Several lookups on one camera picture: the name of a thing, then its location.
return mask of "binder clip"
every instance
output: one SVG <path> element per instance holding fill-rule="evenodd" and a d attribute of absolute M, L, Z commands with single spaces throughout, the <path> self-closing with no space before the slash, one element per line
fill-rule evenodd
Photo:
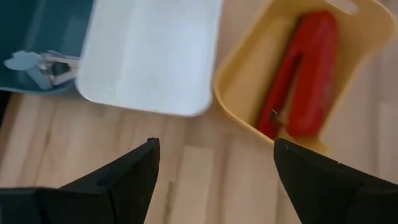
<path fill-rule="evenodd" d="M 76 77 L 78 57 L 63 55 L 49 50 L 46 53 L 20 50 L 4 65 L 16 71 L 25 71 L 42 90 L 50 90 Z"/>

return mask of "red stapler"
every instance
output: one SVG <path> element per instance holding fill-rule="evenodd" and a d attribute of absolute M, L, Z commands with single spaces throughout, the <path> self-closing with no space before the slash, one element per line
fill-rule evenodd
<path fill-rule="evenodd" d="M 316 136 L 329 111 L 338 47 L 336 19 L 328 11 L 302 17 L 262 109 L 257 129 L 275 139 L 284 125 L 293 138 Z M 295 76 L 287 124 L 277 120 Z"/>

